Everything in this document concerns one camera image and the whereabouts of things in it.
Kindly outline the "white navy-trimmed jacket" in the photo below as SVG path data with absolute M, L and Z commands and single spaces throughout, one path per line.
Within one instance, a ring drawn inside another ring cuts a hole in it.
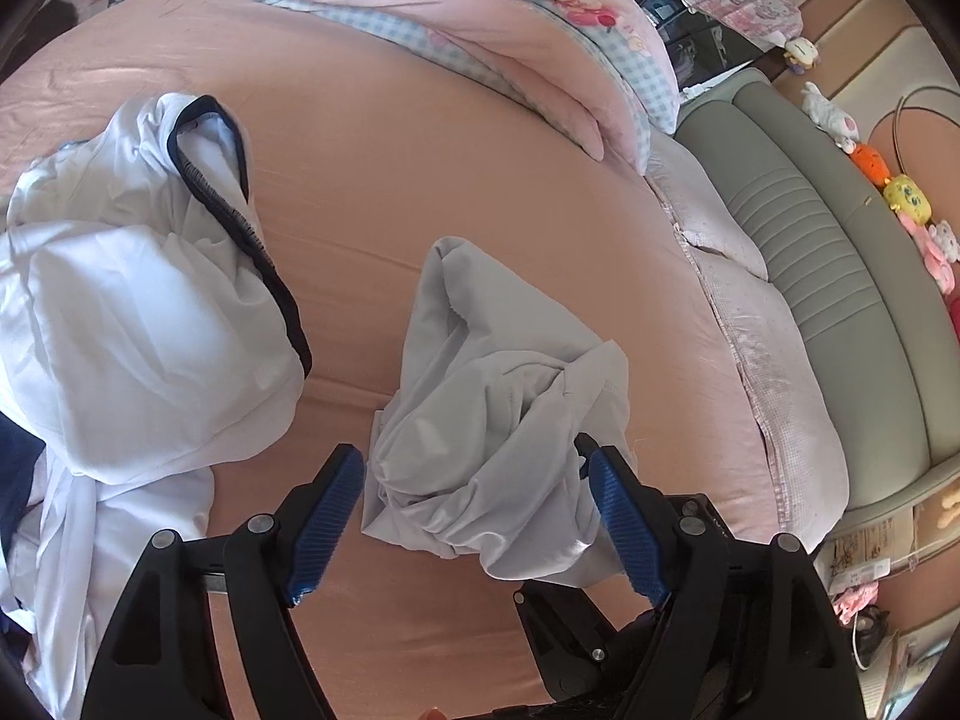
M 466 239 L 421 268 L 400 385 L 377 411 L 361 530 L 496 580 L 587 589 L 620 561 L 574 439 L 617 449 L 630 421 L 622 348 Z

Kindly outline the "white navy-trimmed pants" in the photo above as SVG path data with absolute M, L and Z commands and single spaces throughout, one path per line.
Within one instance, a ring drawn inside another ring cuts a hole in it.
M 2 202 L 2 649 L 73 718 L 149 539 L 208 528 L 220 463 L 288 431 L 313 356 L 238 122 L 130 99 Z

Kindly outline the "grey padded headboard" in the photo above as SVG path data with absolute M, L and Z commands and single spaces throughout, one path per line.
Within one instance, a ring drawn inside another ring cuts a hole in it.
M 841 533 L 958 476 L 958 340 L 880 193 L 827 133 L 744 70 L 683 106 L 697 158 L 786 299 L 850 475 Z

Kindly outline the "pink white plush toy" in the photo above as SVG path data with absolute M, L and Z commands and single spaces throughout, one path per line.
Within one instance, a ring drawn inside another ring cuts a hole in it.
M 952 227 L 946 221 L 922 224 L 913 221 L 907 213 L 896 213 L 901 226 L 918 247 L 924 268 L 937 284 L 942 296 L 950 296 L 957 286 L 953 266 L 958 262 L 958 241 Z

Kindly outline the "yellow plush toy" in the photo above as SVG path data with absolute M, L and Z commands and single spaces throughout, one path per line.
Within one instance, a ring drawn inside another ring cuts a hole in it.
M 890 210 L 910 216 L 915 223 L 926 224 L 931 219 L 929 200 L 907 174 L 898 174 L 885 184 L 884 199 Z

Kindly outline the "orange plush toy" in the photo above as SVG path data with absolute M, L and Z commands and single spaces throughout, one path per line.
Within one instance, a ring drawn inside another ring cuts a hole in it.
M 885 188 L 892 180 L 892 171 L 884 156 L 867 143 L 858 143 L 850 154 L 851 161 L 874 187 Z

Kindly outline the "pink bed sheet mattress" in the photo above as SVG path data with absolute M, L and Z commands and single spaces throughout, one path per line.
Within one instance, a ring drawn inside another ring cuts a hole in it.
M 208 94 L 249 143 L 268 254 L 314 366 L 270 449 L 218 466 L 213 533 L 268 511 L 340 442 L 366 445 L 400 383 L 421 265 L 467 239 L 617 343 L 644 483 L 713 499 L 740 538 L 779 532 L 729 341 L 646 176 L 596 161 L 505 96 L 408 50 L 256 0 L 128 0 L 2 86 L 2 181 L 103 132 L 135 96 Z

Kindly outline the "small monkey plush toy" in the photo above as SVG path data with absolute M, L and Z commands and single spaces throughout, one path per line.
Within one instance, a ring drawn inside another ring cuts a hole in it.
M 793 37 L 782 46 L 782 58 L 789 70 L 796 75 L 804 75 L 820 64 L 820 52 L 807 37 Z

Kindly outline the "pink hanging garment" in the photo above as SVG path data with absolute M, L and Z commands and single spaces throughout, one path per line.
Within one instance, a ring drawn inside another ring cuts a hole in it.
M 761 52 L 782 49 L 802 36 L 804 20 L 793 0 L 682 0 L 690 13 L 699 13 L 754 44 Z

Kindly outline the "folded pink checkered quilt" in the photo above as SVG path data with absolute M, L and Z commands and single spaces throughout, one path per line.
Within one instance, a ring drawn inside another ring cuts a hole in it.
M 405 47 L 539 114 L 600 161 L 646 169 L 680 91 L 635 0 L 259 0 Z

